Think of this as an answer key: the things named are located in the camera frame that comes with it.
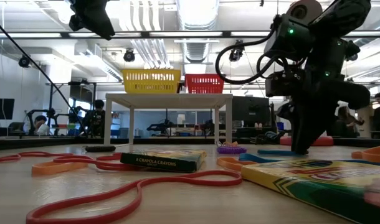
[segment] yellow box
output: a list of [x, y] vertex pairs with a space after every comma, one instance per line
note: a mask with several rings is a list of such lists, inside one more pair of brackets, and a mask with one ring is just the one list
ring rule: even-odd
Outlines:
[[301, 159], [243, 166], [244, 179], [358, 223], [380, 223], [380, 166]]
[[127, 93], [176, 93], [181, 71], [173, 69], [124, 69]]

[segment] red object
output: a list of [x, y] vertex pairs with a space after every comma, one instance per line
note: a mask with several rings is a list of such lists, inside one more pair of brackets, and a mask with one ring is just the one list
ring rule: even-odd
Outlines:
[[[291, 136], [283, 136], [280, 138], [280, 144], [291, 146]], [[312, 146], [334, 146], [334, 140], [331, 136], [320, 136]]]
[[186, 74], [189, 93], [222, 93], [223, 80], [217, 74]]
[[[204, 177], [208, 175], [227, 175], [234, 177], [234, 180], [203, 180], [196, 179], [197, 177]], [[134, 212], [141, 203], [142, 198], [142, 187], [150, 184], [161, 183], [161, 182], [182, 182], [195, 185], [206, 185], [206, 186], [233, 186], [240, 184], [242, 182], [241, 175], [235, 172], [225, 171], [225, 170], [211, 170], [204, 172], [196, 172], [193, 174], [179, 175], [176, 177], [157, 177], [151, 179], [137, 180], [135, 182], [126, 184], [115, 190], [109, 192], [104, 192], [95, 195], [89, 195], [84, 197], [70, 198], [67, 200], [61, 200], [59, 202], [50, 203], [43, 205], [27, 214], [26, 224], [89, 224], [89, 223], [111, 223], [122, 219], [132, 212]], [[61, 210], [63, 208], [69, 208], [76, 205], [81, 205], [85, 203], [98, 202], [102, 200], [107, 200], [119, 196], [133, 188], [137, 188], [138, 195], [136, 198], [128, 205], [115, 210], [114, 212], [109, 212], [103, 215], [96, 215], [94, 217], [85, 218], [41, 218], [41, 216], [48, 213], [54, 212], [56, 210]]]
[[58, 163], [64, 163], [64, 162], [83, 162], [87, 164], [94, 164], [97, 168], [102, 170], [117, 170], [117, 171], [123, 171], [123, 170], [138, 170], [140, 167], [128, 165], [128, 164], [122, 164], [122, 163], [109, 163], [109, 162], [101, 162], [104, 161], [111, 161], [111, 160], [117, 160], [119, 159], [118, 156], [102, 156], [99, 157], [98, 160], [94, 160], [91, 157], [88, 156], [62, 156], [58, 157], [53, 160], [53, 162]]
[[19, 161], [21, 157], [52, 157], [52, 156], [69, 156], [69, 155], [72, 155], [72, 153], [53, 154], [53, 153], [40, 152], [40, 151], [20, 152], [16, 155], [2, 156], [0, 157], [0, 162]]

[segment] fluorescent light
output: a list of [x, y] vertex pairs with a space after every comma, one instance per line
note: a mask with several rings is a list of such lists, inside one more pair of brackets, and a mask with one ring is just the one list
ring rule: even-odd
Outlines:
[[95, 33], [69, 33], [70, 37], [97, 37]]
[[375, 37], [380, 37], [380, 31], [375, 30], [375, 31], [352, 31], [345, 37], [355, 37], [355, 36], [375, 36]]
[[[87, 38], [87, 37], [99, 37], [97, 34], [92, 32], [87, 33], [69, 33], [70, 37], [73, 38]], [[115, 33], [114, 37], [140, 37], [139, 32], [119, 32]]]
[[269, 34], [269, 31], [234, 31], [231, 32], [232, 37], [265, 37]]
[[183, 32], [150, 32], [150, 37], [220, 37], [222, 32], [183, 31]]
[[174, 40], [175, 44], [213, 44], [219, 43], [219, 40]]
[[[9, 33], [12, 38], [58, 38], [60, 33]], [[6, 35], [0, 33], [0, 38], [7, 38]]]
[[101, 70], [103, 70], [104, 73], [107, 75], [111, 75], [113, 78], [117, 79], [118, 81], [122, 81], [121, 74], [111, 66], [109, 66], [107, 63], [103, 61], [99, 56], [94, 55], [91, 51], [86, 50], [86, 54], [79, 53], [83, 58], [86, 58], [89, 62], [89, 64], [95, 65]]

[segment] camera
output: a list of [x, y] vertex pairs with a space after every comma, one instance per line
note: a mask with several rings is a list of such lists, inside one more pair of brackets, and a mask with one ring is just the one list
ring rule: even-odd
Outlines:
[[[236, 40], [235, 41], [235, 44], [242, 44], [242, 43], [243, 43], [242, 40]], [[237, 48], [233, 49], [229, 55], [229, 60], [231, 62], [236, 62], [236, 61], [240, 60], [243, 50], [244, 50], [244, 47], [237, 47]]]
[[18, 65], [21, 68], [30, 68], [31, 67], [31, 61], [29, 58], [27, 58], [25, 55], [23, 55], [20, 60], [18, 61]]
[[127, 49], [126, 53], [123, 55], [123, 59], [126, 62], [133, 62], [135, 60], [135, 54], [133, 53], [133, 49]]

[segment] white table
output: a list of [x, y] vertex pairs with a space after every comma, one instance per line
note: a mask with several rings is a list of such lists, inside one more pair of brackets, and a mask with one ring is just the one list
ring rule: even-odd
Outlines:
[[106, 96], [104, 145], [111, 143], [112, 103], [130, 109], [129, 143], [133, 144], [135, 109], [214, 109], [215, 141], [219, 140], [219, 109], [226, 105], [226, 141], [232, 142], [231, 94], [111, 94]]

